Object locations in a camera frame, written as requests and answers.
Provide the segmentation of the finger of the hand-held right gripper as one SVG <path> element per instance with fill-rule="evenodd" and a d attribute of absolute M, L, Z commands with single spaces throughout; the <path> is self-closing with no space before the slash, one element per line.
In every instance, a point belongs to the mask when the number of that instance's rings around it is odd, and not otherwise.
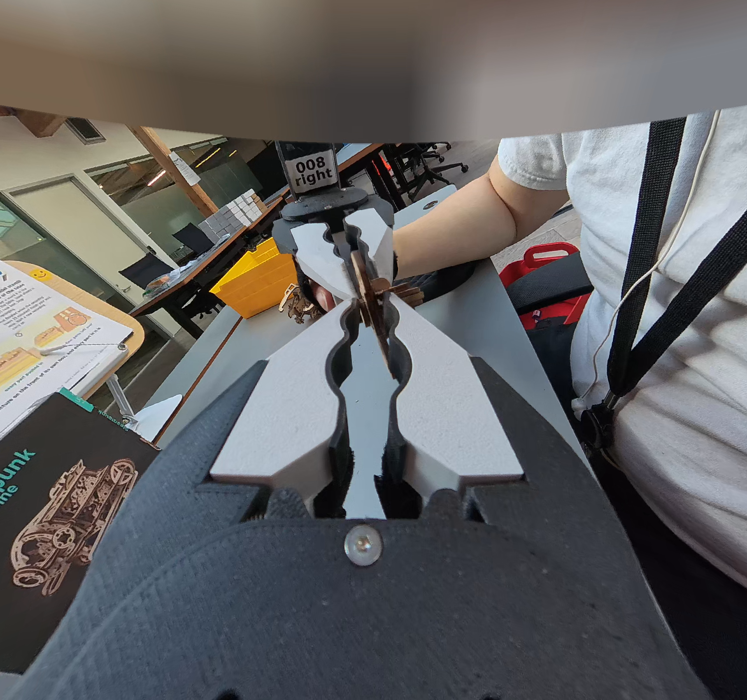
<path fill-rule="evenodd" d="M 294 258 L 304 273 L 309 285 L 309 296 L 316 303 L 312 291 L 314 283 L 321 284 L 335 297 L 335 301 L 355 299 L 358 293 L 346 293 L 349 284 L 346 262 L 340 256 L 332 240 L 328 223 L 303 223 L 291 228 L 294 240 Z"/>
<path fill-rule="evenodd" d="M 349 284 L 346 293 L 359 293 L 352 255 L 359 253 L 361 267 L 372 283 L 391 286 L 395 280 L 393 221 L 389 223 L 377 210 L 357 210 L 345 218 L 345 274 Z"/>

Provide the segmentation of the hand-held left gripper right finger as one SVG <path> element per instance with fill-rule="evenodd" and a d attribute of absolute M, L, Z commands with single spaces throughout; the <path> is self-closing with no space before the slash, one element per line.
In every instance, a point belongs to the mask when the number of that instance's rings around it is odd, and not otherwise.
<path fill-rule="evenodd" d="M 419 516 L 438 490 L 517 481 L 524 471 L 469 354 L 398 296 L 385 296 L 398 387 L 377 477 L 385 516 Z"/>

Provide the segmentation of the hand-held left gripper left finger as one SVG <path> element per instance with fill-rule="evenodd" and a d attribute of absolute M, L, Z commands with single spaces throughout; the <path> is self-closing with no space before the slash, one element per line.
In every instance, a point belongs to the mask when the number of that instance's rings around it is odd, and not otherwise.
<path fill-rule="evenodd" d="M 210 476 L 292 488 L 314 516 L 344 516 L 353 455 L 340 387 L 357 335 L 353 298 L 258 363 L 261 375 Z"/>

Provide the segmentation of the round wooden model part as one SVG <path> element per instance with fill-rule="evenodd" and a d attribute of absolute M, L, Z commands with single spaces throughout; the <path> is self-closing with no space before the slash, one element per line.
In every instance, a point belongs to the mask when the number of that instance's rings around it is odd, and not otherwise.
<path fill-rule="evenodd" d="M 382 356 L 385 360 L 391 376 L 401 382 L 401 375 L 396 374 L 395 370 L 390 365 L 387 337 L 388 333 L 386 331 L 386 325 L 383 317 L 382 303 L 379 302 L 376 297 L 376 286 L 372 284 L 371 280 L 368 277 L 368 273 L 365 267 L 365 261 L 363 259 L 362 253 L 359 250 L 353 250 L 350 253 L 350 260 L 358 282 L 361 301 L 361 319 L 367 327 L 371 327 L 373 329 L 373 332 L 376 335 L 379 344 L 379 348 L 382 352 Z M 379 290 L 388 287 L 390 287 L 390 285 L 381 285 Z"/>

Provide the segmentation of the person's right forearm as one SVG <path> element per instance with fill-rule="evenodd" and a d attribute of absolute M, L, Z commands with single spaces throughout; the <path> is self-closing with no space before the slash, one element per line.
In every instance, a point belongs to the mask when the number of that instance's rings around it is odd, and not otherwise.
<path fill-rule="evenodd" d="M 492 257 L 527 238 L 568 201 L 509 179 L 494 160 L 489 172 L 434 210 L 394 232 L 397 275 L 412 277 Z"/>

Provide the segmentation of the wooden model strips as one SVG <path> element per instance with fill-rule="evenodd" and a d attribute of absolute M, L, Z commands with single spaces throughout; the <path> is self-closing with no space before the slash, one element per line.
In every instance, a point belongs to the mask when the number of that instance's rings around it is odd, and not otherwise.
<path fill-rule="evenodd" d="M 404 303 L 415 308 L 425 302 L 425 295 L 423 290 L 412 284 L 409 280 L 393 284 L 388 288 L 383 288 L 376 292 L 376 297 L 379 302 L 382 302 L 382 298 L 386 293 L 397 295 Z"/>

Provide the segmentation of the black model kit box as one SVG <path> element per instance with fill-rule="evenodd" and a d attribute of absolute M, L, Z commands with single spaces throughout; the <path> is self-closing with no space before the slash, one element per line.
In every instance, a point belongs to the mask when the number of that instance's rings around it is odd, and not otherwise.
<path fill-rule="evenodd" d="M 157 449 L 56 393 L 1 443 L 1 670 L 23 673 Z"/>

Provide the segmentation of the yellow plastic bin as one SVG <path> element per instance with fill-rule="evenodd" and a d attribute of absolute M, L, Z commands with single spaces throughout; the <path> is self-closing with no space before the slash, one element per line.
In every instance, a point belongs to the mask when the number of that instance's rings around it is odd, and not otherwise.
<path fill-rule="evenodd" d="M 278 306 L 289 284 L 297 282 L 291 255 L 280 253 L 273 238 L 246 252 L 210 290 L 242 318 Z"/>

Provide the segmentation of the black round pad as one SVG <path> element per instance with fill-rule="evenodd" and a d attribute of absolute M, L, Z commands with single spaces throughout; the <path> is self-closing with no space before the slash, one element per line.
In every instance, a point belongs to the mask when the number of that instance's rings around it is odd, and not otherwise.
<path fill-rule="evenodd" d="M 423 303 L 447 294 L 467 282 L 473 275 L 478 261 L 445 267 L 433 272 L 415 275 L 397 280 L 397 284 L 419 289 L 423 294 Z"/>

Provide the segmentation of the long wooden desk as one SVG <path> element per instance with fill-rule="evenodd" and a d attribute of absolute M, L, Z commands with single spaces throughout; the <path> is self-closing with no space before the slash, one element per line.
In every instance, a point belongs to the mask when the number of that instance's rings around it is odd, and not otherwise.
<path fill-rule="evenodd" d="M 129 315 L 139 318 L 163 309 L 191 337 L 198 339 L 202 335 L 203 329 L 193 322 L 192 317 L 185 312 L 185 303 L 192 296 L 203 292 L 210 295 L 210 289 L 238 259 L 246 251 L 257 246 L 255 240 L 261 238 L 271 228 L 283 206 L 290 199 L 291 194 L 285 188 L 279 195 L 269 201 L 267 211 L 259 219 L 249 226 L 241 228 L 214 251 L 207 253 L 204 258 L 196 261 L 194 267 L 188 272 L 180 274 L 169 287 L 154 295 L 147 296 L 143 303 L 130 311 Z"/>

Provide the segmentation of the white paper notice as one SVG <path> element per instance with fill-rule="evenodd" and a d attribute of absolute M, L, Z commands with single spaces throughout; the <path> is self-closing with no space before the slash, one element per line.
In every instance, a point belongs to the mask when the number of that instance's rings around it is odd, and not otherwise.
<path fill-rule="evenodd" d="M 169 159 L 189 186 L 192 187 L 200 183 L 200 176 L 177 152 L 171 152 Z"/>

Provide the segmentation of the red plastic case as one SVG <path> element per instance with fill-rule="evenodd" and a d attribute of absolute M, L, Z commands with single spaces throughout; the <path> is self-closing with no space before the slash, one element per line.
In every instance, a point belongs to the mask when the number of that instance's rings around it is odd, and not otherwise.
<path fill-rule="evenodd" d="M 499 276 L 527 332 L 578 322 L 593 291 L 578 248 L 566 242 L 529 247 Z"/>

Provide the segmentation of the black chair backrest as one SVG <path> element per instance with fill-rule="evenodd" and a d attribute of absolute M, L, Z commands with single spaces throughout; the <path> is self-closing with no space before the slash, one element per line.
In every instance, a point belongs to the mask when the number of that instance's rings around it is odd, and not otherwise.
<path fill-rule="evenodd" d="M 152 253 L 147 253 L 134 264 L 120 270 L 119 274 L 137 287 L 146 290 L 152 281 L 168 275 L 172 270 L 173 265 L 165 263 Z"/>

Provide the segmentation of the person in white shirt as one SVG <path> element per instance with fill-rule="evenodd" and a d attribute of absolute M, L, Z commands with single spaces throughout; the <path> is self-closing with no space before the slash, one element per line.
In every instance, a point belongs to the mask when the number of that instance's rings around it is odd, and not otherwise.
<path fill-rule="evenodd" d="M 593 284 L 573 338 L 574 389 L 621 406 L 674 360 L 746 367 L 746 108 L 500 141 L 505 175 L 564 188 Z M 745 388 L 723 388 L 745 406 Z"/>

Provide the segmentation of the wooden post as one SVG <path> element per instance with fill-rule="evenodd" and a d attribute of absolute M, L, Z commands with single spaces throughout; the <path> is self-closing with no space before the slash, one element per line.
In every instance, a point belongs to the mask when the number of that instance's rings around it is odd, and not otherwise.
<path fill-rule="evenodd" d="M 210 199 L 209 195 L 202 190 L 200 184 L 189 186 L 184 181 L 184 178 L 180 175 L 172 161 L 169 159 L 169 154 L 172 151 L 158 136 L 158 133 L 154 128 L 130 125 L 127 125 L 127 128 L 153 156 L 154 160 L 159 164 L 166 175 L 168 175 L 173 182 L 184 191 L 188 199 L 200 211 L 203 217 L 208 218 L 218 211 L 217 206 Z"/>

